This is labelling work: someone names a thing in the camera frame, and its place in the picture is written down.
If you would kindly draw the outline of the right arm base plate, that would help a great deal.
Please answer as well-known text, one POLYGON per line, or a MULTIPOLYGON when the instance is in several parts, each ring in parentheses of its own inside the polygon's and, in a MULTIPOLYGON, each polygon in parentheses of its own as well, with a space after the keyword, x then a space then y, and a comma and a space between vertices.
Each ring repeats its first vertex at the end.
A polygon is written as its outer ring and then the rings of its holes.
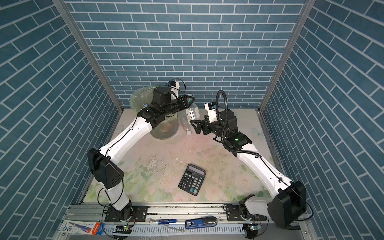
POLYGON ((266 221, 268 218, 262 215, 251 215, 245 208, 239 205, 224 204, 223 210, 226 213, 227 221, 266 221))

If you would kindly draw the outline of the clear bottle white cap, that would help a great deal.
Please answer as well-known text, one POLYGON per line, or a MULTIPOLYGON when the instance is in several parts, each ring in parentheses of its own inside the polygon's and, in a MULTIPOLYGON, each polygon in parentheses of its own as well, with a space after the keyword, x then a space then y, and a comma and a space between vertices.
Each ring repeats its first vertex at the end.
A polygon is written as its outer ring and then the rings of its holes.
POLYGON ((188 136, 190 136, 192 134, 192 131, 191 131, 191 125, 190 123, 188 122, 188 119, 186 116, 182 116, 180 117, 180 123, 184 129, 184 131, 186 132, 186 134, 188 136))

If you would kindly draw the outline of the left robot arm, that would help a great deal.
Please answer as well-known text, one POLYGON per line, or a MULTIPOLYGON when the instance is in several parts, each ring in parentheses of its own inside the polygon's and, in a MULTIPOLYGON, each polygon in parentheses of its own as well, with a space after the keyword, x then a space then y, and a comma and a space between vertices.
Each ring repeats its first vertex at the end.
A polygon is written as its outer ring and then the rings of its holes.
POLYGON ((152 102, 137 114, 125 130, 105 146, 88 151, 90 172, 102 184, 110 200, 105 207, 112 207, 118 212, 130 208, 130 199, 124 191, 124 171, 118 167, 121 158, 166 117, 190 108, 194 100, 191 95, 176 95, 171 87, 157 87, 153 90, 152 102))

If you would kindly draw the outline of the clear bottle green cap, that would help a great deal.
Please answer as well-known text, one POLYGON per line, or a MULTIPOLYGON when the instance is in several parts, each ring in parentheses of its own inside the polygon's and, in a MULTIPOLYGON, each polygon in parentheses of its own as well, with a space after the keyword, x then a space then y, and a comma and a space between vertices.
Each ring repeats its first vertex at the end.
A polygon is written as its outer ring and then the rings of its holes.
POLYGON ((192 120, 201 120, 199 107, 195 103, 192 103, 192 105, 186 109, 186 116, 189 123, 192 120))

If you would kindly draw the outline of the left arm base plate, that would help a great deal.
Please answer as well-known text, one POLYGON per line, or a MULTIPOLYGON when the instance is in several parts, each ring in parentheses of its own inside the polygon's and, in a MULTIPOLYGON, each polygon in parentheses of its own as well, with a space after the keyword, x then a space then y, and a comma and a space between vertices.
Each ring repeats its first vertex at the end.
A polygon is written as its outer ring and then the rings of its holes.
POLYGON ((148 206, 127 206, 118 211, 114 207, 109 207, 103 212, 104 222, 145 222, 148 212, 148 206))

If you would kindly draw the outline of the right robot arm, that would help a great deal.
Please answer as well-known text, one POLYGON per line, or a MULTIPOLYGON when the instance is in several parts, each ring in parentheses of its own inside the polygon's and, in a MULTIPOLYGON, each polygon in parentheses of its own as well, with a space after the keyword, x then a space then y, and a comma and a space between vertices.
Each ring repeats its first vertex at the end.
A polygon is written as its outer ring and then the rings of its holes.
POLYGON ((282 229, 294 230, 292 225, 307 210, 306 188, 300 181, 292 182, 270 164, 256 149, 252 141, 239 131, 237 118, 232 111, 217 113, 209 110, 203 120, 188 111, 187 119, 197 134, 214 134, 221 138, 224 148, 241 160, 267 188, 271 198, 262 200, 249 195, 239 202, 241 216, 270 217, 282 229))

